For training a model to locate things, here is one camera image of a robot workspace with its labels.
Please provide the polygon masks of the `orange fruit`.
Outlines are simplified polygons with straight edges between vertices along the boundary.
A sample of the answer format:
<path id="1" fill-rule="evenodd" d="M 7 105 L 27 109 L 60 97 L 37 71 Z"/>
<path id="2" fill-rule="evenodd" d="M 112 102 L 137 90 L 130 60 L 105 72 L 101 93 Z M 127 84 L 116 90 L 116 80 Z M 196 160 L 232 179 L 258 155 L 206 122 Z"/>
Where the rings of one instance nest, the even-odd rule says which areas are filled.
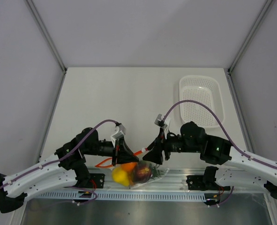
<path id="1" fill-rule="evenodd" d="M 126 163 L 126 164 L 121 164 L 120 167 L 122 170 L 126 172 L 131 172 L 135 167 L 137 163 L 136 162 L 131 162 L 131 163 Z"/>

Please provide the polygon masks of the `toy pineapple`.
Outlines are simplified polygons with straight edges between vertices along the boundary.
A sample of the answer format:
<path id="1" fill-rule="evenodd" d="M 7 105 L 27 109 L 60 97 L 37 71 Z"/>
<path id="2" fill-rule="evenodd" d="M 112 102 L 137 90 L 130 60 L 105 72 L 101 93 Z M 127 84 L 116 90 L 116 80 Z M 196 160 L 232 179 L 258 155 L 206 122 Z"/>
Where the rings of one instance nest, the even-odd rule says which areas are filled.
<path id="1" fill-rule="evenodd" d="M 158 180 L 165 175 L 165 170 L 161 167 L 161 165 L 151 165 L 151 180 Z"/>

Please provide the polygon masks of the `clear zip top bag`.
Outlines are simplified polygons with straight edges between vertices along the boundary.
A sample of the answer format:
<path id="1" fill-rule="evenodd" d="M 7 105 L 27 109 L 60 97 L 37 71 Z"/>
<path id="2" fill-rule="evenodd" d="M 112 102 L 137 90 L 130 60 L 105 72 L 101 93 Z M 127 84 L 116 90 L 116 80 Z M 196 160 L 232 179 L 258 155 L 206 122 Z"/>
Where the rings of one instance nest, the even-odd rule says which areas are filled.
<path id="1" fill-rule="evenodd" d="M 153 146 L 141 149 L 135 153 L 125 146 L 118 145 L 116 148 L 102 148 L 98 156 L 108 157 L 108 159 L 96 164 L 99 168 L 112 167 L 112 180 L 127 188 L 136 188 L 146 183 L 154 182 L 163 178 L 169 171 L 161 168 L 163 157 L 161 152 L 155 151 L 155 155 L 148 158 L 147 152 L 152 151 Z M 146 160 L 140 160 L 138 155 L 146 153 Z"/>

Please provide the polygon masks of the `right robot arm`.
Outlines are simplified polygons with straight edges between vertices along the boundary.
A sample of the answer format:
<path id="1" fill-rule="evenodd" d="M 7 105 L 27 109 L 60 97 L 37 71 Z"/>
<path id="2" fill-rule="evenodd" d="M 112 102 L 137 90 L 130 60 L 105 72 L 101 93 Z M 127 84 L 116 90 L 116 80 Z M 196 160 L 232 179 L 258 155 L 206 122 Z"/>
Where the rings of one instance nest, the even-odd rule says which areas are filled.
<path id="1" fill-rule="evenodd" d="M 158 135 L 143 160 L 162 165 L 171 153 L 198 153 L 208 166 L 203 175 L 189 175 L 190 190 L 218 191 L 232 188 L 261 189 L 277 200 L 277 162 L 246 150 L 237 150 L 228 139 L 208 135 L 189 122 L 180 134 Z"/>

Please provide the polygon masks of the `dark red apple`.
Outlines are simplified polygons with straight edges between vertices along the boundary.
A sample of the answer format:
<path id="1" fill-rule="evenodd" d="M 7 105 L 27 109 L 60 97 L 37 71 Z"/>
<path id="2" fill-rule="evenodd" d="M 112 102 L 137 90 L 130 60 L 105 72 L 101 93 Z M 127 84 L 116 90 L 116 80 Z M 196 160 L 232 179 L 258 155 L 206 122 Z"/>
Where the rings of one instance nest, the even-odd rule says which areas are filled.
<path id="1" fill-rule="evenodd" d="M 133 182 L 147 182 L 151 176 L 151 165 L 149 162 L 140 161 L 133 171 Z"/>

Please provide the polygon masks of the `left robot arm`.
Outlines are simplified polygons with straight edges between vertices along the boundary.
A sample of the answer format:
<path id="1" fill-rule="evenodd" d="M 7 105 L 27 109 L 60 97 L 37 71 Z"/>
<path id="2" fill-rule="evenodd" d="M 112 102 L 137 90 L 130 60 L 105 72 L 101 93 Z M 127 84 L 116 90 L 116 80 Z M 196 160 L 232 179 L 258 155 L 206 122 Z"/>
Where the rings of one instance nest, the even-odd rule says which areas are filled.
<path id="1" fill-rule="evenodd" d="M 0 173 L 0 212 L 15 211 L 34 197 L 56 189 L 91 188 L 85 155 L 112 157 L 113 165 L 139 161 L 123 135 L 114 142 L 99 140 L 98 132 L 88 127 L 30 168 L 13 175 Z"/>

